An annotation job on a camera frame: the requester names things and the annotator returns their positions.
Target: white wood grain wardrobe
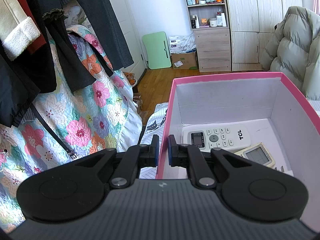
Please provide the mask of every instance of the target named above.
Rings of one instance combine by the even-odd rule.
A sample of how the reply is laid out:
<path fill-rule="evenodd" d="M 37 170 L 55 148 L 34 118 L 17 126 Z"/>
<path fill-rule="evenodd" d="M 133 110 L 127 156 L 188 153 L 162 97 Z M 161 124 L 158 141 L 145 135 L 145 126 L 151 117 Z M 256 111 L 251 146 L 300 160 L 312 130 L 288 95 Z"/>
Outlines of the white wood grain wardrobe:
<path fill-rule="evenodd" d="M 227 0 L 232 70 L 261 70 L 260 57 L 290 6 L 302 0 Z"/>

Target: floral quilt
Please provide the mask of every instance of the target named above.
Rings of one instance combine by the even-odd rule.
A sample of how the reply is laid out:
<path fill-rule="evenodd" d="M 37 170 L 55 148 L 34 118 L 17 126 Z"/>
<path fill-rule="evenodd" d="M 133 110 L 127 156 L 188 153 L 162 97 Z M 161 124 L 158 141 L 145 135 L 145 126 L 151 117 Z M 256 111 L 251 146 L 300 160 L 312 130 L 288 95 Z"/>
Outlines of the floral quilt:
<path fill-rule="evenodd" d="M 50 40 L 57 89 L 40 94 L 34 105 L 61 140 L 83 157 L 106 147 L 117 148 L 128 117 L 132 88 L 121 71 L 108 77 L 89 43 L 112 69 L 96 36 L 81 25 L 68 28 L 69 38 L 81 62 L 97 81 L 72 93 L 64 78 L 53 40 Z M 17 203 L 20 183 L 34 174 L 71 161 L 63 148 L 38 120 L 19 128 L 0 125 L 0 227 L 10 232 L 24 221 Z"/>

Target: remote control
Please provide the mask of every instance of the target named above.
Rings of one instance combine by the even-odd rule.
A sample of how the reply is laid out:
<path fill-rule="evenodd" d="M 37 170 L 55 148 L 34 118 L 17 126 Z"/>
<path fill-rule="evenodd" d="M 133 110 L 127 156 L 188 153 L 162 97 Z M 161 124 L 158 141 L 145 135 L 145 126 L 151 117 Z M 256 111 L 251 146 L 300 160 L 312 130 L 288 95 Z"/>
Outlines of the remote control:
<path fill-rule="evenodd" d="M 241 124 L 203 130 L 185 130 L 182 140 L 185 144 L 197 146 L 203 152 L 210 152 L 213 148 L 222 148 L 235 153 L 251 146 L 249 132 Z"/>

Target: shelf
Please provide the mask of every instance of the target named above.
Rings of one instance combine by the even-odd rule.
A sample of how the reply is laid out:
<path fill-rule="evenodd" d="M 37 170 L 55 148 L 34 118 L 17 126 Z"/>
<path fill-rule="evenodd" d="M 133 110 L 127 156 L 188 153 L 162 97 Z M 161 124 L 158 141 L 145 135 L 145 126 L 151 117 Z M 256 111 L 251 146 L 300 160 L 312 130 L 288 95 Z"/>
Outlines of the shelf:
<path fill-rule="evenodd" d="M 209 28 L 199 28 L 199 29 L 191 29 L 192 31 L 202 31 L 202 30 L 217 30 L 217 29 L 228 29 L 229 27 L 209 27 Z"/>
<path fill-rule="evenodd" d="M 188 7 L 207 6 L 207 5 L 224 5 L 224 4 L 225 4 L 224 2 L 215 2 L 215 3 L 188 5 Z"/>

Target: green folding table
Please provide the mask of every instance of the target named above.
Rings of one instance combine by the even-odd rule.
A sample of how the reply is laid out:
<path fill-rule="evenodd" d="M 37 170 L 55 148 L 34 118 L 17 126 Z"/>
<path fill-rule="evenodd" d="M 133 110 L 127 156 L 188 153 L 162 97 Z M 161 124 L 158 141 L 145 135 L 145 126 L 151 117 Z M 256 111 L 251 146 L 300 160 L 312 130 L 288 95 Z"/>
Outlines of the green folding table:
<path fill-rule="evenodd" d="M 150 69 L 171 67 L 170 52 L 165 32 L 146 34 L 142 37 L 148 53 Z"/>

